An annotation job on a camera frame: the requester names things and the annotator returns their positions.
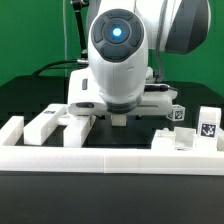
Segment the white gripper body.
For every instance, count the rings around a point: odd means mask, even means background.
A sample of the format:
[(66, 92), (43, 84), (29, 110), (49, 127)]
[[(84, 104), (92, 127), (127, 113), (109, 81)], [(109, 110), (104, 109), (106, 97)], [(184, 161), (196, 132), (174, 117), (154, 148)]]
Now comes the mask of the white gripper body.
[(166, 116), (171, 113), (178, 90), (167, 84), (146, 82), (143, 95), (135, 101), (113, 105), (104, 101), (89, 68), (74, 71), (70, 76), (68, 111), (72, 115), (137, 115)]

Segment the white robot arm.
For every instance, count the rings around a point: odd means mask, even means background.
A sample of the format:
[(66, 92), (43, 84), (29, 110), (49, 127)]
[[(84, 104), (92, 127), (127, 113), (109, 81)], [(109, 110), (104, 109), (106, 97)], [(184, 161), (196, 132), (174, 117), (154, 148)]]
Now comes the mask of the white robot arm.
[(73, 115), (168, 115), (177, 92), (148, 66), (148, 52), (185, 55), (206, 39), (208, 0), (90, 0), (88, 67), (71, 73)]

